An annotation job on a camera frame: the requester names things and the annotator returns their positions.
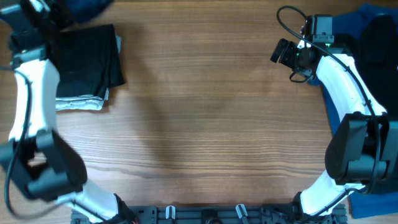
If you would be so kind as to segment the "blue shirt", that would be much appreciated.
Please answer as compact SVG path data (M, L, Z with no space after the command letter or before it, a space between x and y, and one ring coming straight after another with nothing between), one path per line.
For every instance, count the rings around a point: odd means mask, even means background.
M357 11L335 16L333 18L333 34L348 34L354 40L359 40L368 24L376 16L389 15L397 25L397 8L387 8L372 4L363 4ZM330 128L336 133L340 119L336 106L325 86L322 86ZM391 179L377 184L369 196L353 193L349 196L353 218L367 218L397 212L397 168L394 168Z

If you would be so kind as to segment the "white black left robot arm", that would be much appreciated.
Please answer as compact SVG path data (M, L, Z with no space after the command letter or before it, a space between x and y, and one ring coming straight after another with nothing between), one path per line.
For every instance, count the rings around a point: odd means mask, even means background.
M59 34L73 22L64 3L2 1L1 19L12 30L7 69L17 83L14 124L1 146L6 207L12 207L9 186L14 184L25 198L71 207L92 223L115 218L117 196L88 178L82 158L57 131Z

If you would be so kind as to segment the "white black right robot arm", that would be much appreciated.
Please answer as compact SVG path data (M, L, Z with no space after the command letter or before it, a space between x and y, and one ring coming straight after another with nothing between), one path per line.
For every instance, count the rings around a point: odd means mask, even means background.
M280 39L271 60L294 83L320 81L333 137L325 171L299 193L303 217L351 201L355 218L397 211L397 26L392 15L305 16L299 43Z

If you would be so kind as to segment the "blue denim shorts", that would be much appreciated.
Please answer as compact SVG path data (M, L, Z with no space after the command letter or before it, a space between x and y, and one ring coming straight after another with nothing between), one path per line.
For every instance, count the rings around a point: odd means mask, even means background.
M80 24L99 16L113 2L113 0L64 0L73 20Z

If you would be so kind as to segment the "folded black garment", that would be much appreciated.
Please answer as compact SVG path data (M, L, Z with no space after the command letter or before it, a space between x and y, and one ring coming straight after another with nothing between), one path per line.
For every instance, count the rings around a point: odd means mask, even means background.
M125 84L113 25L62 32L59 50L58 98L104 98L108 88Z

